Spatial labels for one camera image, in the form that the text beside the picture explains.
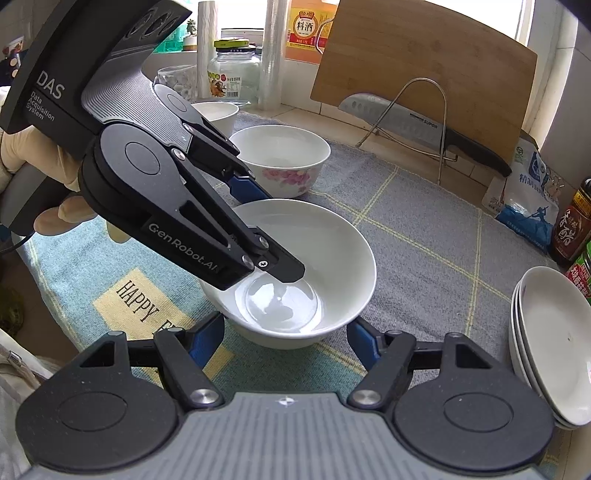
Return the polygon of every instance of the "cutting board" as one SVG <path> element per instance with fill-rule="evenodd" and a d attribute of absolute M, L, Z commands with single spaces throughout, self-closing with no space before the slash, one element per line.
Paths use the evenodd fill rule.
<path fill-rule="evenodd" d="M 448 127 L 510 163 L 536 61 L 503 33 L 425 0 L 340 0 L 311 98 L 334 106 L 353 93 L 391 100 L 409 80 L 431 78 L 447 95 Z M 400 104 L 443 122 L 431 84 L 411 85 Z"/>

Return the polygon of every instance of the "gloved hand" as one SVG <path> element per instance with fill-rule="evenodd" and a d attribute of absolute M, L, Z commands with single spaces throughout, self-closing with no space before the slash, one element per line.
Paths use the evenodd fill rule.
<path fill-rule="evenodd" d="M 7 94 L 6 89 L 0 90 L 0 108 Z M 78 185 L 80 162 L 63 148 L 35 127 L 28 127 L 14 135 L 3 134 L 0 129 L 0 193 L 24 163 L 30 163 L 45 175 L 62 182 L 70 190 L 80 191 Z M 41 213 L 36 218 L 34 227 L 35 231 L 41 235 L 59 235 L 95 217 L 96 213 L 86 200 L 76 195 L 64 200 L 59 207 Z M 129 239 L 129 235 L 110 223 L 107 223 L 107 230 L 109 236 L 118 243 Z"/>

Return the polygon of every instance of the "kitchen knife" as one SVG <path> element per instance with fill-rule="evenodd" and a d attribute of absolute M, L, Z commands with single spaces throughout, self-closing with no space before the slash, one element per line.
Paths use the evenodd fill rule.
<path fill-rule="evenodd" d="M 356 93 L 343 100 L 339 105 L 339 110 L 374 125 L 389 104 L 390 100 L 378 95 Z M 439 151 L 443 125 L 402 105 L 395 103 L 379 126 L 435 152 Z M 456 147 L 465 156 L 495 170 L 503 177 L 511 175 L 510 166 L 499 155 L 451 128 L 446 131 L 444 147 L 445 150 L 449 147 Z"/>

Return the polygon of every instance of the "beige glove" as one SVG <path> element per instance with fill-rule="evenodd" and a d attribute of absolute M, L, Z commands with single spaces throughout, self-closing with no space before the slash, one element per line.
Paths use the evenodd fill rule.
<path fill-rule="evenodd" d="M 4 104 L 0 92 L 0 107 Z M 78 169 L 80 162 L 63 148 L 42 134 L 35 127 L 16 133 L 3 134 L 0 129 L 0 193 L 4 191 L 12 175 L 24 163 L 30 163 L 45 175 L 62 182 L 74 192 L 79 192 Z M 55 208 L 41 213 L 35 220 L 35 231 L 42 235 L 59 235 L 92 220 L 96 213 L 81 196 L 72 196 Z M 107 223 L 109 236 L 118 243 L 126 242 L 129 235 Z"/>

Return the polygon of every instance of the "stack of plates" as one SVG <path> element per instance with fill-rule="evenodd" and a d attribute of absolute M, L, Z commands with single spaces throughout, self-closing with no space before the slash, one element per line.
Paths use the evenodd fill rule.
<path fill-rule="evenodd" d="M 591 421 L 591 306 L 560 272 L 535 267 L 515 286 L 509 352 L 515 373 L 552 407 L 558 427 Z"/>

